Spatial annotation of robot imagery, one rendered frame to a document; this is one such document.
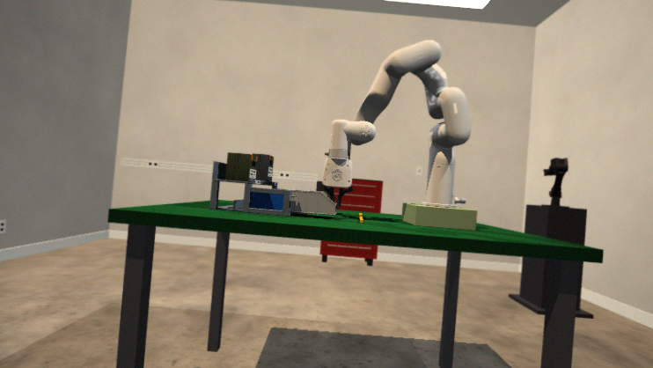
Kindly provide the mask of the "blue open bin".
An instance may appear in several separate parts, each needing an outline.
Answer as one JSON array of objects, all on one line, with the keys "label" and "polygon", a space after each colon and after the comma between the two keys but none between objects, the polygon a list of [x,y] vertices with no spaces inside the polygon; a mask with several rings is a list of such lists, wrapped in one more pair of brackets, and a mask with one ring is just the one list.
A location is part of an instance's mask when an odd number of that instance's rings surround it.
[{"label": "blue open bin", "polygon": [[251,208],[283,210],[284,195],[252,192]]}]

